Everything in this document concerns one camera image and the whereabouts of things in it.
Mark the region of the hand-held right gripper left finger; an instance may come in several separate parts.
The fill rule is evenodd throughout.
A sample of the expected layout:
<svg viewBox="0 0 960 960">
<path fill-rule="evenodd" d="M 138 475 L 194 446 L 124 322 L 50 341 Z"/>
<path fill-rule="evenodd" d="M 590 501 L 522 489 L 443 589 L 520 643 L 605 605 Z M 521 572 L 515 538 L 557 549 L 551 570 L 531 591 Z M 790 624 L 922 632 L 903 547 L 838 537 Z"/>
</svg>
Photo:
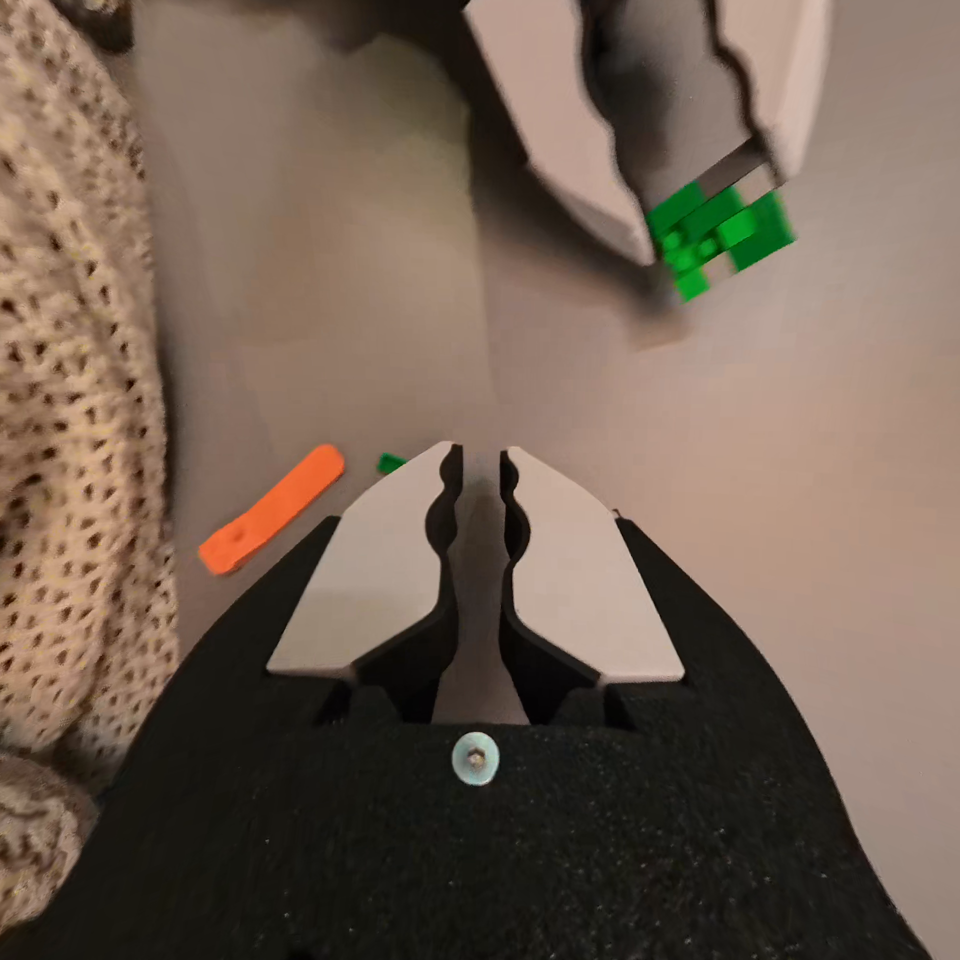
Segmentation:
<svg viewBox="0 0 960 960">
<path fill-rule="evenodd" d="M 431 721 L 458 648 L 450 547 L 464 450 L 440 441 L 342 514 L 267 663 L 272 675 L 383 690 L 400 717 Z"/>
</svg>

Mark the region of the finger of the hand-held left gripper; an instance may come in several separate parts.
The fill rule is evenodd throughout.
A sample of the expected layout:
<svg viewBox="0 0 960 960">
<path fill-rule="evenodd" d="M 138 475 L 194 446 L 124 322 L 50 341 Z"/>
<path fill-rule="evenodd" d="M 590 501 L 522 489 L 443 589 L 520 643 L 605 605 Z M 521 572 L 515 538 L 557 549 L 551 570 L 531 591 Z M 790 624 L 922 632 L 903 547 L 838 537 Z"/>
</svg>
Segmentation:
<svg viewBox="0 0 960 960">
<path fill-rule="evenodd" d="M 536 179 L 594 239 L 651 266 L 642 208 L 586 84 L 580 3 L 471 1 L 463 13 Z"/>
<path fill-rule="evenodd" d="M 831 52 L 833 1 L 715 2 L 716 35 L 744 70 L 745 105 L 783 186 L 803 166 Z"/>
</svg>

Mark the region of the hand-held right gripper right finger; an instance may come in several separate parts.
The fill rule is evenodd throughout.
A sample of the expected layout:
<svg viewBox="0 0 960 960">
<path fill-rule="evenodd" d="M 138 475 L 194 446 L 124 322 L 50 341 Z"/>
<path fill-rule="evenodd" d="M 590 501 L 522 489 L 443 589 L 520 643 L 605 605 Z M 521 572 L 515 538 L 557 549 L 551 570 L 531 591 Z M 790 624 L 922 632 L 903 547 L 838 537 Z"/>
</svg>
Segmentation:
<svg viewBox="0 0 960 960">
<path fill-rule="evenodd" d="M 518 446 L 499 469 L 499 650 L 529 723 L 550 724 L 579 690 L 680 683 L 685 666 L 615 512 Z"/>
</svg>

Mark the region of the green lego panel with studs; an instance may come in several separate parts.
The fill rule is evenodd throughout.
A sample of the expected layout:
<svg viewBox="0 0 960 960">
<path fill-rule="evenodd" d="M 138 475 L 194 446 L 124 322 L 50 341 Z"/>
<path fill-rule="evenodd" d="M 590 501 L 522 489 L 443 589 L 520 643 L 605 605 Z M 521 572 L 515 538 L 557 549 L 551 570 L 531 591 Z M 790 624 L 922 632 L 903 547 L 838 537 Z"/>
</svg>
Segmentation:
<svg viewBox="0 0 960 960">
<path fill-rule="evenodd" d="M 716 165 L 646 216 L 654 252 L 689 304 L 796 241 L 771 165 Z"/>
</svg>

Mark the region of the orange brick separator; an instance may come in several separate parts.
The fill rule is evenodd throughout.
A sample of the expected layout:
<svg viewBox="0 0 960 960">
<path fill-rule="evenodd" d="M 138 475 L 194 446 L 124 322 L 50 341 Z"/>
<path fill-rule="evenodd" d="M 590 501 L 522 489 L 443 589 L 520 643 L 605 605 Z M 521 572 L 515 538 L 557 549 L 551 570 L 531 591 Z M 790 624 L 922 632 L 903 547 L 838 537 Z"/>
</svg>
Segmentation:
<svg viewBox="0 0 960 960">
<path fill-rule="evenodd" d="M 198 558 L 215 576 L 239 570 L 336 483 L 345 467 L 338 448 L 318 446 L 246 511 L 210 534 L 198 546 Z"/>
</svg>

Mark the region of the person's knit sweater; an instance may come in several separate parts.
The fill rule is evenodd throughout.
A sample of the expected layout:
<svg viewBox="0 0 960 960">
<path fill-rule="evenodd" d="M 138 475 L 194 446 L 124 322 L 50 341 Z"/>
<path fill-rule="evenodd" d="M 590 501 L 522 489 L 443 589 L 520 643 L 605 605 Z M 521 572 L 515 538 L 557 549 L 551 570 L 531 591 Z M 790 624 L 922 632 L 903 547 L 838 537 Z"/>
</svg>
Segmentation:
<svg viewBox="0 0 960 960">
<path fill-rule="evenodd" d="M 2 2 L 2 938 L 49 906 L 181 655 L 147 175 L 84 29 Z"/>
</svg>

